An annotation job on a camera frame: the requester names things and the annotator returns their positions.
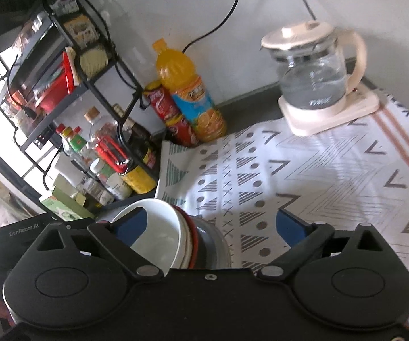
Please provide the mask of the beige kettle base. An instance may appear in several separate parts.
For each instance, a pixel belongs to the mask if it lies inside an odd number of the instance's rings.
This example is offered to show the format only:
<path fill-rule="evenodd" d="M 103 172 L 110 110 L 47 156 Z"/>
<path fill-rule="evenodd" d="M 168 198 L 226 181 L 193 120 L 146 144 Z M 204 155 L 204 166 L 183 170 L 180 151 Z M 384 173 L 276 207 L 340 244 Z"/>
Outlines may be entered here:
<path fill-rule="evenodd" d="M 376 112 L 380 100 L 374 91 L 360 84 L 335 105 L 304 110 L 289 105 L 281 96 L 278 106 L 295 136 L 311 136 Z"/>

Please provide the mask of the red rimmed plate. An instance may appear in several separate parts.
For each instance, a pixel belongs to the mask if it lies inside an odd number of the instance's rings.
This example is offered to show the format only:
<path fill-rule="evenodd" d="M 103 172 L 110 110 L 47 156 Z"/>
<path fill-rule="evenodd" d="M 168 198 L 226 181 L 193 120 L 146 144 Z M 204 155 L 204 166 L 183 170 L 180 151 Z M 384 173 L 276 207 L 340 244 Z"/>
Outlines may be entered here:
<path fill-rule="evenodd" d="M 187 269 L 194 269 L 196 266 L 197 258 L 198 258 L 198 249 L 199 249 L 199 235 L 196 229 L 196 226 L 191 219 L 191 217 L 180 207 L 174 206 L 174 209 L 181 214 L 182 219 L 187 223 L 187 232 L 190 242 L 191 253 L 187 256 Z"/>

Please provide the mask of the orange juice bottle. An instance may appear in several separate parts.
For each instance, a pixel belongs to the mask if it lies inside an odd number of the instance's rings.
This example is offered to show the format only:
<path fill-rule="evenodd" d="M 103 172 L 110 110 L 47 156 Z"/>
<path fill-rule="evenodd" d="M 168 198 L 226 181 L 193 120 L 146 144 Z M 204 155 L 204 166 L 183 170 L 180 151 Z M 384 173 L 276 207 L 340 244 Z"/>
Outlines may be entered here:
<path fill-rule="evenodd" d="M 181 51 L 159 39 L 152 44 L 155 67 L 163 87 L 181 110 L 201 142 L 211 142 L 227 132 L 226 121 L 198 75 L 195 64 Z"/>

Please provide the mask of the red cola can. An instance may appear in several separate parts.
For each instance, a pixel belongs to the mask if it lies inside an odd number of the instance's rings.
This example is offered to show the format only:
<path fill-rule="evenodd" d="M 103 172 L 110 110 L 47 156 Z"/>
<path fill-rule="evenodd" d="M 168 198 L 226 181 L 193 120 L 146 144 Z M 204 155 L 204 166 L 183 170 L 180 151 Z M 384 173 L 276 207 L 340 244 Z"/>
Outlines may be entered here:
<path fill-rule="evenodd" d="M 155 110 L 155 113 L 164 123 L 177 144 L 189 148 L 198 145 L 199 140 L 191 124 L 182 114 L 169 91 L 161 84 L 160 80 L 147 84 L 143 95 L 149 100 L 151 107 Z"/>

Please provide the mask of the patterned white table cloth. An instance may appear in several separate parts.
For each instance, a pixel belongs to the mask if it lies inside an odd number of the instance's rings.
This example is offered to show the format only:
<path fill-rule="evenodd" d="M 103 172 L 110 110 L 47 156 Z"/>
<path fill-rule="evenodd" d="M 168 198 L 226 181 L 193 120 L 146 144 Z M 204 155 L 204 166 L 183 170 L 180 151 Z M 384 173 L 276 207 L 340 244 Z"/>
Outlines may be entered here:
<path fill-rule="evenodd" d="M 314 136 L 278 119 L 194 149 L 163 142 L 156 196 L 214 224 L 236 267 L 287 250 L 276 232 L 286 209 L 336 229 L 372 224 L 409 270 L 409 110 L 381 100 L 374 114 Z"/>

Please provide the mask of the dark soy sauce bottle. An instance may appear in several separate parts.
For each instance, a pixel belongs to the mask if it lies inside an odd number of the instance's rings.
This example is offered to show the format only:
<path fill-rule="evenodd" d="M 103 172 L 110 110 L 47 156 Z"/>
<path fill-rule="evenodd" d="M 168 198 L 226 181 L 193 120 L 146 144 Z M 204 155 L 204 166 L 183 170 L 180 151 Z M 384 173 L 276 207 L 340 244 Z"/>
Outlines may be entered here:
<path fill-rule="evenodd" d="M 135 166 L 144 163 L 150 170 L 155 170 L 157 151 L 151 142 L 151 134 L 146 128 L 135 122 L 130 116 L 121 126 L 114 120 L 114 136 L 127 159 Z"/>

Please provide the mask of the white bakery plate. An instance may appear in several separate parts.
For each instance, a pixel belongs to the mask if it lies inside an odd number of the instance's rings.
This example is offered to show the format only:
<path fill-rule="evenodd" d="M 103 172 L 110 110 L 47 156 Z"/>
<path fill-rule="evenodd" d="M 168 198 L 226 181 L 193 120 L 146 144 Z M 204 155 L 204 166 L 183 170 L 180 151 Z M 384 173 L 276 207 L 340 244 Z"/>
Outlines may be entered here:
<path fill-rule="evenodd" d="M 211 223 L 192 216 L 198 233 L 198 257 L 196 269 L 231 268 L 231 254 L 225 238 Z"/>

